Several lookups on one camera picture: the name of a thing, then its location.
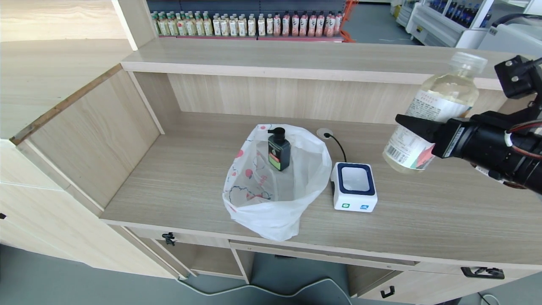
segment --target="robotic arm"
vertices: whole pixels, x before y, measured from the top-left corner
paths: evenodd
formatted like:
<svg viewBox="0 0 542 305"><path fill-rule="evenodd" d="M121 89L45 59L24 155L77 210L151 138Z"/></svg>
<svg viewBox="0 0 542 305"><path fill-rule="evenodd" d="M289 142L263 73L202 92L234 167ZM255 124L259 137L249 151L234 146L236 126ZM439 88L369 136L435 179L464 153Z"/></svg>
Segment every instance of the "robotic arm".
<svg viewBox="0 0 542 305"><path fill-rule="evenodd" d="M452 118L446 123L397 115L395 121L434 143L432 154L457 157L487 171L487 175L513 188L527 188L542 194L542 58L522 56L495 66L508 98L519 99L537 93L529 106L510 115L486 111L470 118Z"/></svg>

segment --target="drawer handle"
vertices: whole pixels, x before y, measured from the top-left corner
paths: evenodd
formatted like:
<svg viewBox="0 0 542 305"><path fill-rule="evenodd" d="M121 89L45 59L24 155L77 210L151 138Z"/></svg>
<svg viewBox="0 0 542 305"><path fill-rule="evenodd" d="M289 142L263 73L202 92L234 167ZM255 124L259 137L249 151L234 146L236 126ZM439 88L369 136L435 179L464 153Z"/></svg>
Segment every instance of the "drawer handle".
<svg viewBox="0 0 542 305"><path fill-rule="evenodd" d="M175 236L173 236L173 232L162 234L162 238L166 240L166 245L175 246Z"/></svg>
<svg viewBox="0 0 542 305"><path fill-rule="evenodd" d="M395 294L395 286L390 286L390 293L385 293L383 290L380 291L380 295L382 295L382 298L387 298L389 296L392 296Z"/></svg>
<svg viewBox="0 0 542 305"><path fill-rule="evenodd" d="M497 268L478 267L476 271L472 272L470 267L461 267L461 271L463 271L463 274L466 277L505 279L504 271Z"/></svg>

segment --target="bottle cap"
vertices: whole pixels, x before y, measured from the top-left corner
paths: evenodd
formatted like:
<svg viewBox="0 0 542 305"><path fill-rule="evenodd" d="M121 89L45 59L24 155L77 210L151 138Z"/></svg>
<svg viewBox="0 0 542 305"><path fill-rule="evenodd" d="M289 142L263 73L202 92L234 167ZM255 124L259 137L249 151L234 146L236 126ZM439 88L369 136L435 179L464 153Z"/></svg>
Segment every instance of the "bottle cap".
<svg viewBox="0 0 542 305"><path fill-rule="evenodd" d="M450 60L451 66L471 70L476 73L481 73L486 67L486 64L487 59L464 52L456 52Z"/></svg>

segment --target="countertop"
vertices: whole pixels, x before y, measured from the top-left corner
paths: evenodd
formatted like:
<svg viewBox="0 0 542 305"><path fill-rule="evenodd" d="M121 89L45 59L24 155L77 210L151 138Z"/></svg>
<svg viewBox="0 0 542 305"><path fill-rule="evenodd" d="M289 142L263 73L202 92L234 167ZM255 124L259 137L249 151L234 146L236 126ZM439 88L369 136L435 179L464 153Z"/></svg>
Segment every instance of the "countertop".
<svg viewBox="0 0 542 305"><path fill-rule="evenodd" d="M127 58L126 71L390 82L419 85L448 70L457 52L488 59L475 83L501 90L493 66L516 54L442 47L156 38Z"/></svg>
<svg viewBox="0 0 542 305"><path fill-rule="evenodd" d="M459 159L400 174L381 155L395 128L385 124L183 112L176 131L159 136L101 218L274 243L231 220L222 200L228 169L258 123L332 129L349 161L372 165L378 192L372 213L336 211L328 185L301 216L299 235L281 245L452 264L542 265L542 205L533 192L508 188ZM326 144L340 161L337 144Z"/></svg>

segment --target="black cable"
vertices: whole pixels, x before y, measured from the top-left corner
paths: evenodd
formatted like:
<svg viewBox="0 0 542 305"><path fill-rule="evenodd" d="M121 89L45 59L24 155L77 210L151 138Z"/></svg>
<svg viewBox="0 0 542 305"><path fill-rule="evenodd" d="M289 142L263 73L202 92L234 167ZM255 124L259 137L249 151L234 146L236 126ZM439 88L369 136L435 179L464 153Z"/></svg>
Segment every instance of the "black cable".
<svg viewBox="0 0 542 305"><path fill-rule="evenodd" d="M489 304L489 302L486 300L486 298L483 297L483 295L482 295L481 293L478 293L478 295L482 298L482 300L483 300L484 302L487 303L487 305L491 305L491 304Z"/></svg>
<svg viewBox="0 0 542 305"><path fill-rule="evenodd" d="M344 162L346 163L346 154L344 153L344 149L343 149L343 146L339 143L339 141L337 140L337 138L335 138L332 134L330 134L329 132L326 132L324 134L324 137L326 138L333 138L335 140L335 142L337 142L337 144L339 144L339 147L340 147L340 150L343 152L343 157L344 157Z"/></svg>

